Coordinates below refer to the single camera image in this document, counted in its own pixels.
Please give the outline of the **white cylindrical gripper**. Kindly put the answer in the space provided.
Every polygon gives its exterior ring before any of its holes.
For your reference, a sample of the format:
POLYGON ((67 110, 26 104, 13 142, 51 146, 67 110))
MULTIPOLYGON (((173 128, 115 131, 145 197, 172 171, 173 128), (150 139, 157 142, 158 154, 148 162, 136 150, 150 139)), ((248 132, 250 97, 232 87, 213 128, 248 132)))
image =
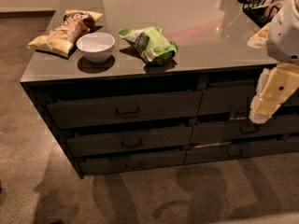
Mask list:
MULTIPOLYGON (((249 47, 261 49, 267 44, 270 24, 267 23, 247 42, 249 47)), ((250 104, 249 119, 264 124, 299 88, 299 66, 279 63, 272 70, 265 68, 260 74, 256 94, 250 104)))

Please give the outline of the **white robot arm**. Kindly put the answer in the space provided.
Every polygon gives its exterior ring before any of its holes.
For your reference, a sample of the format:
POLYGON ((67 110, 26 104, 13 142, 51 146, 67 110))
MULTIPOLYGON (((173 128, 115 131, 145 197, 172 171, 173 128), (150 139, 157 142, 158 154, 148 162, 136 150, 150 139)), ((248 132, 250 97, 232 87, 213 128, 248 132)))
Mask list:
POLYGON ((286 0, 247 45, 266 47, 268 56, 278 62, 262 71, 250 104, 249 119, 263 124, 299 89, 299 0, 286 0))

